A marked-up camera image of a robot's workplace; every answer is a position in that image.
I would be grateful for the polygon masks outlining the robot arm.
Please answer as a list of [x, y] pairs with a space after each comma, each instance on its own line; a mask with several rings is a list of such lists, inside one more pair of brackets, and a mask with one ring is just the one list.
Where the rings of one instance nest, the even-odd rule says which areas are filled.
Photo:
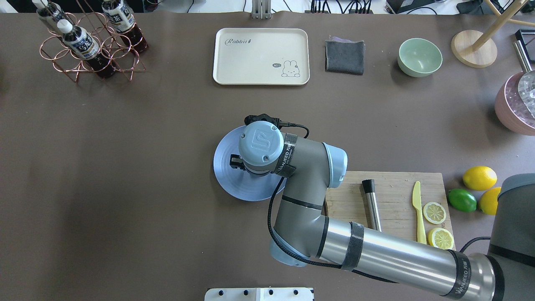
[[268, 115], [252, 115], [219, 143], [237, 149], [236, 154], [219, 155], [227, 169], [243, 170], [251, 179], [273, 174], [280, 182], [286, 180], [276, 225], [271, 224], [272, 206], [268, 209], [275, 259], [403, 283], [458, 301], [533, 301], [533, 173], [503, 182], [487, 253], [466, 255], [428, 238], [419, 182], [413, 187], [416, 241], [382, 232], [373, 180], [363, 181], [372, 228], [323, 215], [327, 190], [339, 187], [346, 175], [346, 152], [281, 132], [282, 126]]

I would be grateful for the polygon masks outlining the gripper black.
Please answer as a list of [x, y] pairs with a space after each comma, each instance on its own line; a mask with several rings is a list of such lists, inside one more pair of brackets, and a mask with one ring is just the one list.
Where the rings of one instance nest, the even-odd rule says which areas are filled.
[[254, 176], [273, 173], [271, 164], [280, 156], [280, 118], [268, 114], [247, 115], [238, 132], [238, 153], [231, 154], [229, 165]]

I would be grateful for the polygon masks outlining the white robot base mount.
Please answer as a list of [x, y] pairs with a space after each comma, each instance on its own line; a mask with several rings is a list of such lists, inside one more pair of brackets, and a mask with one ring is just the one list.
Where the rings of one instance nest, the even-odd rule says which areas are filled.
[[265, 288], [212, 288], [205, 301], [314, 301], [313, 288], [265, 287]]

